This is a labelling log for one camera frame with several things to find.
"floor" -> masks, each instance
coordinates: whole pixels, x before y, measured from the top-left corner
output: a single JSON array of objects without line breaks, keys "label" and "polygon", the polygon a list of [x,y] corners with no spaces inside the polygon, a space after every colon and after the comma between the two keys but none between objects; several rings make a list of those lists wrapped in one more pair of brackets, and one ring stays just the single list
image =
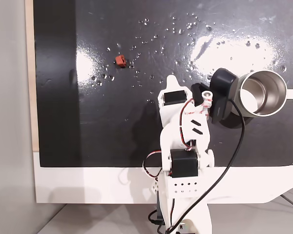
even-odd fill
[{"label": "floor", "polygon": [[[293,201],[293,189],[284,194]],[[155,234],[147,220],[154,205],[67,204],[38,234]],[[213,234],[293,234],[293,205],[281,197],[266,204],[210,205]]]}]

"small red block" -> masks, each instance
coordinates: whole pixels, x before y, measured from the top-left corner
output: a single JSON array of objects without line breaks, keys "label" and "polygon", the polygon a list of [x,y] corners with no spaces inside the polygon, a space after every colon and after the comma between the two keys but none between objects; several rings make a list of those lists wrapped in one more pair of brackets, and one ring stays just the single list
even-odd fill
[{"label": "small red block", "polygon": [[116,64],[120,67],[126,67],[126,60],[124,55],[119,55],[115,58]]}]

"metal cup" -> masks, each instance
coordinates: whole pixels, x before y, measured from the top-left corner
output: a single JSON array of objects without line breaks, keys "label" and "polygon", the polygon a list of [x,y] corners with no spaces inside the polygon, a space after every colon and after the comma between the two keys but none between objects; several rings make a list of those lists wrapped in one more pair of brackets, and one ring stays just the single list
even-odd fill
[{"label": "metal cup", "polygon": [[[281,110],[287,96],[287,85],[276,72],[262,70],[239,78],[234,102],[244,117],[266,117]],[[232,112],[238,115],[235,107]]]}]

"black surface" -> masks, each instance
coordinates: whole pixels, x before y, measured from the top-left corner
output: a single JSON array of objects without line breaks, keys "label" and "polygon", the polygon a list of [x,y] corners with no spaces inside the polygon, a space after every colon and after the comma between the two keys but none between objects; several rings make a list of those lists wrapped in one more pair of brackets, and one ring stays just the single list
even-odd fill
[{"label": "black surface", "polygon": [[[190,87],[219,67],[265,68],[293,88],[293,1],[34,0],[34,21],[43,167],[141,167],[159,149],[157,96],[172,73]],[[134,69],[113,64],[119,53]],[[235,166],[293,164],[293,100],[246,122]],[[232,156],[238,124],[209,123],[216,166]]]}]

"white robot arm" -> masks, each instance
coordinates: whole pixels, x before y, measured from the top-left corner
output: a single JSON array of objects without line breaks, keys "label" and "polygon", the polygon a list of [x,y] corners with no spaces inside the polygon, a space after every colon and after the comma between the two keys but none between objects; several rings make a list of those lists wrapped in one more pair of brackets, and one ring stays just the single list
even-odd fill
[{"label": "white robot arm", "polygon": [[[212,92],[204,91],[203,103],[194,106],[192,92],[180,86],[173,75],[167,77],[167,88],[159,93],[163,125],[160,137],[163,170],[158,177],[158,186],[166,230],[201,195],[196,189],[200,174],[204,168],[214,166],[213,152],[207,150],[210,139],[207,119],[212,95]],[[183,222],[187,224],[188,233],[211,234],[207,203],[197,204]]]}]

